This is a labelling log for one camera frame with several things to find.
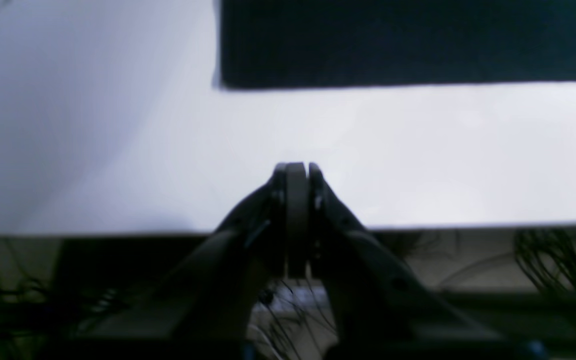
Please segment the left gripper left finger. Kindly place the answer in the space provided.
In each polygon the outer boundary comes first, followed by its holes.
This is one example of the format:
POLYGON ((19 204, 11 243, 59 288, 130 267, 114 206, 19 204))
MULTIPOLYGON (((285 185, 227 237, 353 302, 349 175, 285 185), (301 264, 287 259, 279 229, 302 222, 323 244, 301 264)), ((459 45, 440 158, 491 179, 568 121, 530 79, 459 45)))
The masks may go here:
POLYGON ((87 335, 102 346, 221 346, 245 339, 258 292, 282 271, 289 166, 240 201, 135 307, 87 335))

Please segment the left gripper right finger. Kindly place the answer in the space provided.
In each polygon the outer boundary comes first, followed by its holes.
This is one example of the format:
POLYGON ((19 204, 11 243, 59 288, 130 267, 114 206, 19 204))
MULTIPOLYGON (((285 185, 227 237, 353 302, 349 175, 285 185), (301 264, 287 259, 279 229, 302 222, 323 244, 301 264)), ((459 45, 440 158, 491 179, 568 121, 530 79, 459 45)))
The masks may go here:
POLYGON ((315 162, 308 175, 311 234, 318 243, 313 269, 327 291, 341 343, 498 340, 498 333, 422 285, 336 196, 315 162))

